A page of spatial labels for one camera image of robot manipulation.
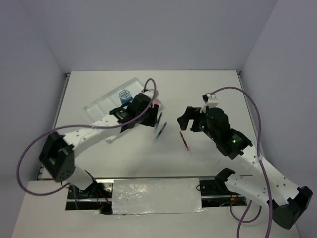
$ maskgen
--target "white wall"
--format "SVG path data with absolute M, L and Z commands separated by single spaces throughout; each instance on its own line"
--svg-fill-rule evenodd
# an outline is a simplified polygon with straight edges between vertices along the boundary
M 64 76 L 20 1 L 0 0 L 0 32 L 0 236 L 8 238 L 24 197 L 15 179 L 18 158 L 52 127 Z M 40 147 L 22 164 L 25 183 L 36 178 Z
M 23 0 L 65 71 L 241 69 L 276 0 Z
M 297 225 L 317 234 L 317 1 L 279 0 L 243 70 L 259 106 L 267 158 L 314 193 Z

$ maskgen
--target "pen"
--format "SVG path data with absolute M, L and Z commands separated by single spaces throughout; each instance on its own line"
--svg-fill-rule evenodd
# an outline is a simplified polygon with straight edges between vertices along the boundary
M 183 142 L 184 142 L 184 144 L 185 144 L 185 147 L 186 147 L 187 151 L 190 152 L 189 147 L 188 147 L 188 145 L 187 145 L 187 143 L 186 143 L 186 141 L 185 141 L 185 138 L 184 138 L 184 136 L 183 136 L 183 133 L 180 131 L 179 134 L 180 134 L 180 136 L 182 137 L 182 140 L 183 140 Z
M 163 112 L 161 112 L 161 113 L 159 114 L 157 124 L 155 125 L 155 130 L 157 130 L 158 127 L 159 127 L 159 121 L 160 121 L 160 118 L 162 117 L 162 114 L 163 114 Z
M 161 135 L 161 133 L 163 132 L 164 128 L 166 127 L 167 122 L 164 123 L 162 129 L 159 131 L 158 135 L 156 136 L 156 139 L 159 138 L 159 136 Z

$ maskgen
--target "blue cap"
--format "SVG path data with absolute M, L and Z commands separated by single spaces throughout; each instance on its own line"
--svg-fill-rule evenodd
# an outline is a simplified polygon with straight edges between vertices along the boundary
M 119 92 L 119 98 L 122 104 L 132 101 L 131 93 L 128 90 Z

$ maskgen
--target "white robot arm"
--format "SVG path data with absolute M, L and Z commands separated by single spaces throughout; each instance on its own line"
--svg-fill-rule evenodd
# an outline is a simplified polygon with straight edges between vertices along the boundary
M 222 170 L 216 177 L 220 190 L 236 192 L 268 209 L 268 192 L 259 160 L 262 161 L 273 197 L 273 219 L 281 227 L 290 229 L 306 210 L 313 195 L 304 186 L 298 187 L 288 180 L 257 150 L 252 142 L 241 132 L 232 129 L 228 116 L 220 108 L 215 95 L 203 95 L 205 105 L 202 108 L 187 107 L 183 116 L 177 119 L 181 130 L 186 130 L 189 120 L 194 120 L 193 132 L 204 132 L 212 139 L 217 149 L 242 165 L 252 177 L 241 177 L 229 168 Z
M 69 182 L 85 194 L 95 194 L 96 189 L 103 190 L 102 184 L 98 184 L 87 171 L 75 165 L 75 158 L 98 142 L 111 136 L 118 136 L 137 124 L 154 127 L 157 123 L 159 110 L 155 100 L 138 120 L 116 127 L 131 121 L 143 112 L 151 102 L 153 95 L 154 90 L 143 91 L 136 95 L 131 102 L 111 110 L 108 115 L 91 124 L 88 128 L 82 128 L 64 135 L 60 135 L 57 132 L 51 133 L 43 146 L 40 161 L 56 182 Z

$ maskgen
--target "white tabletop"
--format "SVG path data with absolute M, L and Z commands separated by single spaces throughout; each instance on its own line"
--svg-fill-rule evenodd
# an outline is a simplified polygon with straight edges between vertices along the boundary
M 102 141 L 76 159 L 76 164 L 96 178 L 200 177 L 214 176 L 223 168 L 241 175 L 248 173 L 223 157 L 215 144 L 202 132 L 184 131 L 192 156 L 179 135 L 176 119 L 187 106 L 201 107 L 202 95 L 225 86 L 241 88 L 236 71 L 74 71 L 71 73 L 56 126 L 91 121 L 84 107 L 133 77 L 145 82 L 153 78 L 163 103 L 162 125 L 165 131 L 153 143 L 153 128 L 139 125 L 112 144 Z M 256 136 L 244 96 L 237 91 L 217 93 L 219 107 L 229 116 L 230 124 L 255 144 Z M 43 179 L 51 176 L 44 170 Z
M 31 181 L 28 188 L 48 192 L 60 184 Z M 46 197 L 26 194 L 12 238 L 234 238 L 237 221 L 228 207 L 208 208 L 186 214 L 99 215 L 96 211 L 65 211 L 67 189 Z M 234 207 L 241 216 L 246 207 Z M 252 206 L 246 219 L 253 218 L 258 206 Z M 263 238 L 268 212 L 251 224 L 243 225 L 242 238 Z M 285 230 L 272 224 L 270 238 L 299 238 L 296 227 Z

